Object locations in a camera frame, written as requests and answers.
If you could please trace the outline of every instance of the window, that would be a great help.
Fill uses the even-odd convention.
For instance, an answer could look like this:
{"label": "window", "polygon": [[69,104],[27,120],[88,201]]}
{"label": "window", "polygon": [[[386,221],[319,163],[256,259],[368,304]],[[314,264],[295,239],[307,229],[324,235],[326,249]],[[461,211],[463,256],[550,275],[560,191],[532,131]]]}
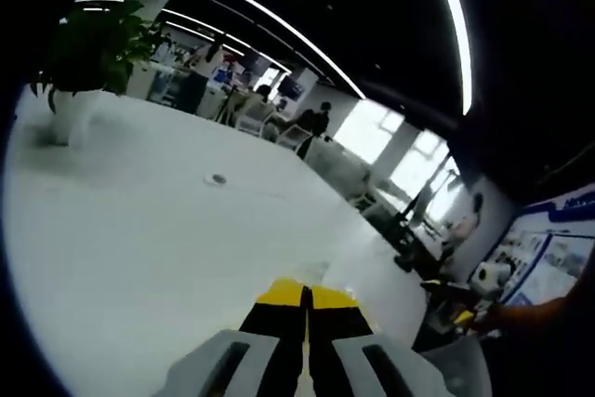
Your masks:
{"label": "window", "polygon": [[425,130],[417,136],[390,179],[413,198],[419,194],[447,154],[446,142]]}
{"label": "window", "polygon": [[338,130],[335,140],[371,165],[402,122],[403,117],[398,113],[362,99]]}

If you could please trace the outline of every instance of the white plant pot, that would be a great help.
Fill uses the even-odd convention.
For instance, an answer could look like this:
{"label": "white plant pot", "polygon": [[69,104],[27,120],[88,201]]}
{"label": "white plant pot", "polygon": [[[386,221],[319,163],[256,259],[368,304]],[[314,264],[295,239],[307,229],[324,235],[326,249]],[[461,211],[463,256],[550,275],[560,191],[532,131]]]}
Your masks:
{"label": "white plant pot", "polygon": [[81,147],[85,144],[89,122],[102,90],[54,93],[56,114],[52,123],[54,142],[59,145]]}

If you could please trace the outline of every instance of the green leaves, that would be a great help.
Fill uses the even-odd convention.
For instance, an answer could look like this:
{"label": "green leaves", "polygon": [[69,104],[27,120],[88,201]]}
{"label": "green leaves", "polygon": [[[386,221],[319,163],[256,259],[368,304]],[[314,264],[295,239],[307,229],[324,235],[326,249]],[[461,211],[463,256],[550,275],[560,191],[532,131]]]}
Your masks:
{"label": "green leaves", "polygon": [[50,44],[44,70],[31,82],[33,93],[37,83],[44,90],[51,84],[71,92],[103,88],[125,93],[134,62],[149,60],[163,40],[150,22],[133,16],[142,7],[127,0],[107,12],[69,14]]}

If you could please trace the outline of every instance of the yellow stripe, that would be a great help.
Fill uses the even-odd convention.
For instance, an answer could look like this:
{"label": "yellow stripe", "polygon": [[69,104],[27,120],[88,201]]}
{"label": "yellow stripe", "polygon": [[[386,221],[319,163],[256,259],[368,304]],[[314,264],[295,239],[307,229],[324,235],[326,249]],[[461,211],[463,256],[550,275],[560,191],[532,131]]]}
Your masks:
{"label": "yellow stripe", "polygon": [[293,279],[277,279],[272,283],[267,293],[258,297],[257,304],[299,307],[303,288],[303,284]]}
{"label": "yellow stripe", "polygon": [[343,309],[358,307],[357,301],[349,295],[315,285],[312,288],[313,307],[317,309]]}
{"label": "yellow stripe", "polygon": [[458,315],[455,319],[456,325],[463,325],[469,319],[474,318],[475,313],[471,313],[470,311],[462,311],[460,315]]}

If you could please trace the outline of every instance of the ceiling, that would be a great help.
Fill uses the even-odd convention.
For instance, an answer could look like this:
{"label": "ceiling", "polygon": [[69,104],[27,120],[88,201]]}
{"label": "ceiling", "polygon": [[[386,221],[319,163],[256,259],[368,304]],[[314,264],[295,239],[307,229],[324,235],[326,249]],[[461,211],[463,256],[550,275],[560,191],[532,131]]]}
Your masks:
{"label": "ceiling", "polygon": [[[463,148],[513,197],[532,200],[595,179],[592,170],[576,175],[574,167],[595,165],[585,162],[595,139],[588,119],[592,2],[461,0],[473,86],[473,106],[463,117],[461,64],[446,0],[256,1],[307,36],[366,97]],[[170,0],[167,8],[286,66],[309,66],[357,96],[311,48],[244,0]],[[196,27],[171,15],[164,19]]]}

